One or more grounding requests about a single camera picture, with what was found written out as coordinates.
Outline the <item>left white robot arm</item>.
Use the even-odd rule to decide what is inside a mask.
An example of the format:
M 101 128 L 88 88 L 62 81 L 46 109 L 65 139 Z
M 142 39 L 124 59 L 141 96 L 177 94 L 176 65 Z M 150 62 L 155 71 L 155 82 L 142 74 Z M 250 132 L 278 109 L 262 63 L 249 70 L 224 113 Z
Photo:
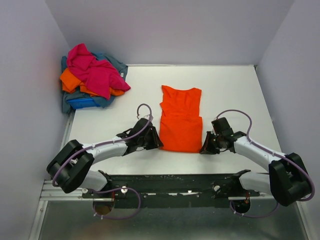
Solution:
M 81 144 L 76 139 L 70 140 L 48 164 L 46 171 L 52 177 L 52 183 L 66 194 L 83 188 L 104 198 L 110 194 L 112 180 L 101 170 L 90 170 L 92 165 L 126 156 L 139 148 L 153 150 L 163 146 L 152 122 L 141 118 L 134 127 L 105 142 Z

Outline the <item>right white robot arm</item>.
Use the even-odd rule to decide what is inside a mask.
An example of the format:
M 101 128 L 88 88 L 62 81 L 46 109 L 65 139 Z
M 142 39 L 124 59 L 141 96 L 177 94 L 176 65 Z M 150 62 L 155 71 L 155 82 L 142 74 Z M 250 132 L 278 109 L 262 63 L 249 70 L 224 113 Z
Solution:
M 266 173 L 244 170 L 230 183 L 230 191 L 241 196 L 253 190 L 273 196 L 282 206 L 289 206 L 314 193 L 313 185 L 302 158 L 296 153 L 273 151 L 248 138 L 248 134 L 234 132 L 226 118 L 211 122 L 201 154 L 218 155 L 224 150 L 241 155 L 258 164 Z

